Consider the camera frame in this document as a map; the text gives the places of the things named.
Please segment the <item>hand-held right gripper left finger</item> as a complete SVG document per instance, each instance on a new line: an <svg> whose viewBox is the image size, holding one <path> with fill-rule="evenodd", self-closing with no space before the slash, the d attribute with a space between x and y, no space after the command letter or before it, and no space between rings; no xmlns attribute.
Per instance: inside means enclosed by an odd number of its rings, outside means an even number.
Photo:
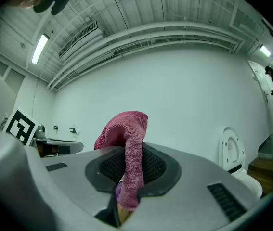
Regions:
<svg viewBox="0 0 273 231"><path fill-rule="evenodd" d="M116 187L125 172L125 149L42 158L57 187L90 217L120 230Z"/></svg>

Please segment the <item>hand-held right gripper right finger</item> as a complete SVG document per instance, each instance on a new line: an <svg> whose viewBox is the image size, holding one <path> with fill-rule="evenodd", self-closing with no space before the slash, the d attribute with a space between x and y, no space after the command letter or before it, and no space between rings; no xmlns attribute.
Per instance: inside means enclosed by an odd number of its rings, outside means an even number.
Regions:
<svg viewBox="0 0 273 231"><path fill-rule="evenodd" d="M248 231L273 200L260 199L245 184L212 161L169 147L146 143L174 158L182 173L163 196L142 197L124 231Z"/></svg>

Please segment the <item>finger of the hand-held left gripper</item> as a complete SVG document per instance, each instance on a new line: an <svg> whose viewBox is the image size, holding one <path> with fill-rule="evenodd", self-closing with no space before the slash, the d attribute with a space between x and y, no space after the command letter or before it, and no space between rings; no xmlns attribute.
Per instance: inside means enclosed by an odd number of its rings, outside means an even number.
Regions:
<svg viewBox="0 0 273 231"><path fill-rule="evenodd" d="M36 139L36 145L49 146L59 154L76 154L83 150L83 143L56 139Z"/></svg>

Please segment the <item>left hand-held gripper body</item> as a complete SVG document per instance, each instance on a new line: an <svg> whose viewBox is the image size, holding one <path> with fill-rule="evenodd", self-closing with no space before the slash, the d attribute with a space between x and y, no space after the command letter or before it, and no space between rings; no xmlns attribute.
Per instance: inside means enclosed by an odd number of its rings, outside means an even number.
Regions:
<svg viewBox="0 0 273 231"><path fill-rule="evenodd" d="M10 133L25 146L30 146L33 139L46 139L45 127L21 108L14 109L3 132Z"/></svg>

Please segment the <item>pink cloth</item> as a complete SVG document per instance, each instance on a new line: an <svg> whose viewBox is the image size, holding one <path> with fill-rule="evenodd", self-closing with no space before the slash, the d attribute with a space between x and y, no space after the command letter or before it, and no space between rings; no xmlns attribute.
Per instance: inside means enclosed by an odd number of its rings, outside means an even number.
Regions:
<svg viewBox="0 0 273 231"><path fill-rule="evenodd" d="M144 186L142 144L146 135L148 115L139 111L125 111L113 117L94 143L98 150L109 146L125 148L125 173L117 199L119 205L134 211L139 205L138 190Z"/></svg>

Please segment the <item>white toilet with raised lid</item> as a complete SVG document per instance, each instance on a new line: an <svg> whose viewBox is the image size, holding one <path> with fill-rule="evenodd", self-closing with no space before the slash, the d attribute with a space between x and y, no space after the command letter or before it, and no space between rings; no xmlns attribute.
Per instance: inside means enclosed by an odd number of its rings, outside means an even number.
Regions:
<svg viewBox="0 0 273 231"><path fill-rule="evenodd" d="M233 127L225 127L219 137L219 166L246 185L251 192L261 198L261 184L245 170L245 146Z"/></svg>

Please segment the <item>purple cloth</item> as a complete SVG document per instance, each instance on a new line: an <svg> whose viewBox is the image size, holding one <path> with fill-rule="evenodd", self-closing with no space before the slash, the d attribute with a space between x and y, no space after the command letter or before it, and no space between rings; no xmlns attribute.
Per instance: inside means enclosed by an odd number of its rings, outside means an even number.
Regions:
<svg viewBox="0 0 273 231"><path fill-rule="evenodd" d="M118 183L118 185L116 186L116 191L115 191L115 193L116 193L116 198L118 199L119 197L120 197L120 194L121 194L121 189L122 189L122 184L123 184L123 181L120 181L119 183Z"/></svg>

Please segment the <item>large cardboard box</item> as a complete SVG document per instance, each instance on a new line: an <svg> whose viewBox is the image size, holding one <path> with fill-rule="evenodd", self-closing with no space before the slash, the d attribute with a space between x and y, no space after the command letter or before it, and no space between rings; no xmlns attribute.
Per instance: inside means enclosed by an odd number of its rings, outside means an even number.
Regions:
<svg viewBox="0 0 273 231"><path fill-rule="evenodd" d="M117 212L118 212L118 218L121 225L125 223L133 214L133 211L123 208L119 203L117 204Z"/></svg>

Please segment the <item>brown wooden platform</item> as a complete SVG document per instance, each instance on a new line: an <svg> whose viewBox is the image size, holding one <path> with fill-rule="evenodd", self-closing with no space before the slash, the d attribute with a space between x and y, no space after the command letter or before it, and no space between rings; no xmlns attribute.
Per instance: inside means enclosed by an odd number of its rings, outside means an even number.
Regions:
<svg viewBox="0 0 273 231"><path fill-rule="evenodd" d="M258 152L258 156L249 165L247 174L257 180L262 196L273 193L273 154Z"/></svg>

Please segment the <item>white ceiling air vent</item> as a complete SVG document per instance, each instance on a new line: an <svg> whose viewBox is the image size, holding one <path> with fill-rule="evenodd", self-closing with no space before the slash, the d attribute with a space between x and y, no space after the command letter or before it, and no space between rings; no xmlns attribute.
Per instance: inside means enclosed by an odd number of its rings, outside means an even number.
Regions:
<svg viewBox="0 0 273 231"><path fill-rule="evenodd" d="M96 21L92 22L78 32L67 44L62 47L58 53L59 58L61 60L67 60L81 47L101 34L102 32L98 27L98 23Z"/></svg>

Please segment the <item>white door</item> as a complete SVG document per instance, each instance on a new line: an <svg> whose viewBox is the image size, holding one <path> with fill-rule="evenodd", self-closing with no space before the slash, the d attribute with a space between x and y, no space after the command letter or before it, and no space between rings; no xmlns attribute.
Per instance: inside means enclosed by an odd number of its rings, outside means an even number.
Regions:
<svg viewBox="0 0 273 231"><path fill-rule="evenodd" d="M265 102L265 107L267 111L267 123L269 126L270 135L273 134L273 96L271 95L271 91L273 89L273 85L270 77L265 75L265 67L254 62L247 62L253 72L254 79L257 81L259 88L261 90L262 97Z"/></svg>

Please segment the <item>white ceiling pipes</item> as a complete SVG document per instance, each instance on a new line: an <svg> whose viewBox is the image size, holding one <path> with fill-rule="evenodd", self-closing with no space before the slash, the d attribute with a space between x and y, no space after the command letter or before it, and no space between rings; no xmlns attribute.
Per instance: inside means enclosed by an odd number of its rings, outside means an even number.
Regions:
<svg viewBox="0 0 273 231"><path fill-rule="evenodd" d="M48 83L48 89L59 90L91 69L120 57L160 46L203 44L222 48L229 53L247 51L247 39L242 35L233 30L203 23L184 21L149 23L110 36L99 24L98 27L102 34L85 44L67 60L61 60L58 56L64 45L58 48L54 56L61 61L62 66Z"/></svg>

